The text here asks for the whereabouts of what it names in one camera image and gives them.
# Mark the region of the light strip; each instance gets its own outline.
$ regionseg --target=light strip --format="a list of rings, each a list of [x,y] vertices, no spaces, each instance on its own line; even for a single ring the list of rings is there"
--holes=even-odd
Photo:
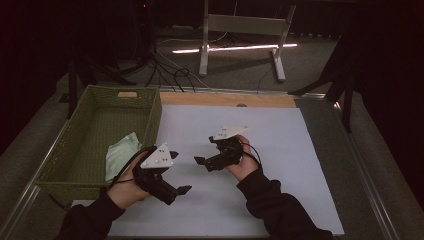
[[[283,47],[296,47],[297,44],[284,44]],[[248,47],[227,47],[227,48],[209,48],[209,52],[217,51],[234,51],[234,50],[249,50],[249,49],[262,49],[262,48],[278,48],[278,45],[258,45]],[[196,53],[199,49],[188,49],[188,50],[175,50],[173,53]]]

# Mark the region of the white table surface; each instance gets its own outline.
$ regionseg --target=white table surface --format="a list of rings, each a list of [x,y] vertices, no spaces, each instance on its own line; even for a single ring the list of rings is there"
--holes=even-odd
[[[209,142],[221,126],[249,126],[242,135],[261,157],[264,173],[294,195],[318,228],[344,234],[303,116],[298,108],[163,105],[157,145],[168,143],[179,156],[163,174],[177,188],[192,185],[170,206],[148,198],[117,219],[110,236],[225,237],[268,236],[263,222],[250,215],[237,180],[225,169],[208,172],[194,156],[218,154]],[[74,201],[89,204],[91,201]]]

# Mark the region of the metal stand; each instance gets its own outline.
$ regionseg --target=metal stand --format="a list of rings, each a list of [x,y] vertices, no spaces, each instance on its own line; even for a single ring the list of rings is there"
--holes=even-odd
[[[294,11],[296,9],[295,5],[290,6],[289,12],[285,19],[209,14],[208,5],[208,0],[205,0],[203,19],[203,45],[201,49],[199,69],[199,74],[201,76],[207,75],[209,53],[208,33],[209,31],[221,31],[280,36],[278,48],[272,50],[272,56],[274,59],[278,81],[284,82],[286,80],[283,64],[281,62],[281,52],[289,32]]]

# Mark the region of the human hand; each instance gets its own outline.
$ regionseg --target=human hand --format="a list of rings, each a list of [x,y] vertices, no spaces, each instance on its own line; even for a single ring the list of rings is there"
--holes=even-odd
[[[251,154],[249,140],[241,135],[237,135],[236,137],[243,144],[243,151]],[[258,163],[254,159],[247,154],[243,154],[239,164],[233,164],[226,168],[240,182],[247,175],[258,169],[258,167]]]
[[[119,177],[118,182],[134,179],[132,170],[140,161],[140,159],[143,158],[146,154],[147,151],[138,155],[131,162],[128,169]],[[134,203],[150,196],[148,192],[143,191],[139,186],[137,186],[134,181],[116,183],[112,186],[111,189],[109,189],[107,194],[109,195],[110,199],[112,199],[112,201],[121,209],[126,209]]]

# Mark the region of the green plastic basket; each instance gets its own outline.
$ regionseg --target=green plastic basket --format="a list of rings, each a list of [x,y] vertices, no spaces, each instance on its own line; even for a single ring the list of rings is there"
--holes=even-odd
[[[143,147],[152,146],[161,114],[156,88],[88,86],[35,184],[59,199],[97,199],[107,185],[109,145],[135,132]]]

